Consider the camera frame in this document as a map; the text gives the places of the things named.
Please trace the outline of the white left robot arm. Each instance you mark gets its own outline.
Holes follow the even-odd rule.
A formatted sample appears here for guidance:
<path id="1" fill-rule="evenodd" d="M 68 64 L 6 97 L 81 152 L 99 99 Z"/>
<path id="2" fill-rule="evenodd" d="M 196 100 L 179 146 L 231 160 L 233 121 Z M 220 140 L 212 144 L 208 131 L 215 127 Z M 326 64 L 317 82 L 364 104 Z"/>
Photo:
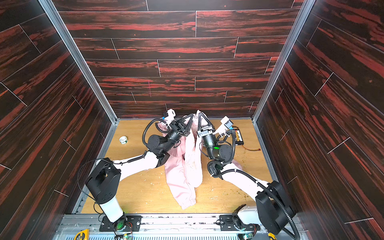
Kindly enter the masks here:
<path id="1" fill-rule="evenodd" d="M 86 180 L 94 201 L 106 215 L 106 225 L 113 232 L 126 231 L 130 226 L 116 194 L 121 180 L 136 173 L 169 167 L 180 161 L 185 154 L 185 138 L 191 135 L 194 115 L 174 119 L 175 112 L 169 110 L 164 118 L 153 119 L 144 129 L 142 142 L 147 150 L 137 157 L 111 161 L 97 159 L 96 167 Z"/>

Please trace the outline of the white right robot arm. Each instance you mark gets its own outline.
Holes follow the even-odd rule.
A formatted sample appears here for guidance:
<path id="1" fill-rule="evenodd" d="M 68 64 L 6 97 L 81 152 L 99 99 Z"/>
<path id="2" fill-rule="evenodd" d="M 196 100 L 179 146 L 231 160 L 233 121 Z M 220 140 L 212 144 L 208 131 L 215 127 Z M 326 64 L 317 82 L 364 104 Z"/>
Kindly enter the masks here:
<path id="1" fill-rule="evenodd" d="M 262 225 L 272 240 L 280 232 L 285 232 L 294 240 L 300 233 L 294 223 L 296 214 L 284 188 L 277 181 L 262 181 L 243 171 L 234 162 L 237 134 L 233 122 L 224 117 L 218 129 L 208 117 L 198 113 L 197 135 L 206 148 L 205 155 L 210 159 L 208 172 L 213 178 L 225 180 L 249 195 L 256 206 L 242 205 L 233 213 L 233 222 L 237 229 L 247 225 Z"/>

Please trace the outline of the pink zip jacket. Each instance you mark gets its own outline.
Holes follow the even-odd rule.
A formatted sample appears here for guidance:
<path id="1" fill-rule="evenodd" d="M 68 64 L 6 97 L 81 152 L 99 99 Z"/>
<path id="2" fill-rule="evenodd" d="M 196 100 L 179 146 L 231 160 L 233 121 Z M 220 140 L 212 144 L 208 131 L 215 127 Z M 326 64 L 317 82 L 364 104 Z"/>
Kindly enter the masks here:
<path id="1" fill-rule="evenodd" d="M 201 161 L 202 138 L 198 137 L 198 117 L 201 111 L 193 114 L 190 134 L 182 136 L 177 147 L 168 151 L 169 159 L 165 163 L 166 181 L 170 191 L 182 210 L 196 204 L 195 188 L 203 181 Z"/>

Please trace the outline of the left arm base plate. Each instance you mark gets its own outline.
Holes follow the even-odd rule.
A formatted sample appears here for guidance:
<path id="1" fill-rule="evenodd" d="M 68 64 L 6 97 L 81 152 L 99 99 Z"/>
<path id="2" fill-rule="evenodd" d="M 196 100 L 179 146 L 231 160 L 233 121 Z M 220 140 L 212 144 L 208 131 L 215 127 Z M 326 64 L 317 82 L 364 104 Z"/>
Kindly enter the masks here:
<path id="1" fill-rule="evenodd" d="M 99 228 L 100 232 L 138 232 L 141 227 L 142 216 L 124 215 L 115 222 L 104 216 Z"/>

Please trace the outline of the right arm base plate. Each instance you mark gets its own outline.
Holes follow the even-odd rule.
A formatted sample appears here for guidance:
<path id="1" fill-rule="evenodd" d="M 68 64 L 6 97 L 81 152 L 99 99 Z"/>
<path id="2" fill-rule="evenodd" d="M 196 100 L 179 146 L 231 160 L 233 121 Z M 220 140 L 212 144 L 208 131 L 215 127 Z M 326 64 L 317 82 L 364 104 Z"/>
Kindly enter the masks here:
<path id="1" fill-rule="evenodd" d="M 261 230 L 261 227 L 256 224 L 245 225 L 237 218 L 234 219 L 232 215 L 219 215 L 219 219 L 215 222 L 220 227 L 222 232 L 233 231 L 248 231 L 257 232 Z"/>

